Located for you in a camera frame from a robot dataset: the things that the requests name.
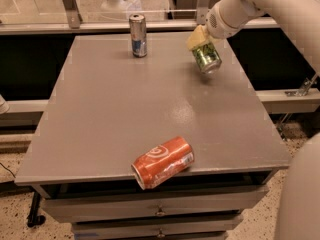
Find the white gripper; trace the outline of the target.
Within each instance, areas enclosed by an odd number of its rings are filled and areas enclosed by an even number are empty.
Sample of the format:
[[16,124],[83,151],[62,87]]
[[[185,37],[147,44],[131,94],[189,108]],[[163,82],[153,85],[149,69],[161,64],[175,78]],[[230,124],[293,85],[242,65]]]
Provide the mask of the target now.
[[220,0],[207,13],[206,26],[198,25],[188,37],[186,45],[193,50],[215,39],[227,39],[237,34],[250,20],[265,12],[247,0]]

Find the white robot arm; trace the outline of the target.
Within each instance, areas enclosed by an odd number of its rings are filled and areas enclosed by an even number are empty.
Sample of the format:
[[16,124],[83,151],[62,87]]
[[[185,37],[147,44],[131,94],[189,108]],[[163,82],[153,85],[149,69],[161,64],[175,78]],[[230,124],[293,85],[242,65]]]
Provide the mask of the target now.
[[[188,38],[190,50],[229,38],[252,19],[271,16],[320,75],[320,0],[220,0]],[[291,160],[274,240],[320,240],[320,133]]]

